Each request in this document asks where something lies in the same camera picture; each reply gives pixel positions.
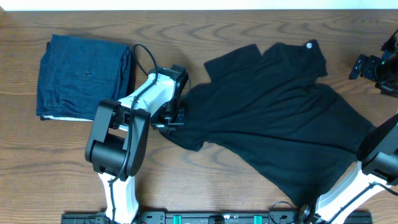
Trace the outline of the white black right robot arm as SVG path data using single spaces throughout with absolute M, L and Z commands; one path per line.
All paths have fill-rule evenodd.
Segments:
M 397 96 L 397 33 L 385 41 L 381 57 L 360 55 L 349 74 L 375 83 L 381 94 Z M 311 205 L 304 205 L 295 223 L 372 223 L 370 213 L 357 212 L 365 201 L 397 185 L 397 116 L 372 131 L 357 153 L 354 169 Z

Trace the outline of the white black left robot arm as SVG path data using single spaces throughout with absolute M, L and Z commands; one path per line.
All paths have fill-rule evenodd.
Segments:
M 180 95 L 187 81 L 185 67 L 155 68 L 130 95 L 98 105 L 85 159 L 104 186 L 107 208 L 95 216 L 100 221 L 134 221 L 139 210 L 135 176 L 144 160 L 149 129 L 168 134 L 183 126 Z

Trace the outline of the black t-shirt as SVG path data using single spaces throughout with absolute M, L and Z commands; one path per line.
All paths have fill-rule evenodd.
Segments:
M 223 146 L 278 186 L 296 206 L 328 192 L 356 161 L 374 125 L 330 86 L 316 40 L 254 44 L 207 61 L 210 83 L 182 100 L 183 126 L 165 133 L 198 151 Z

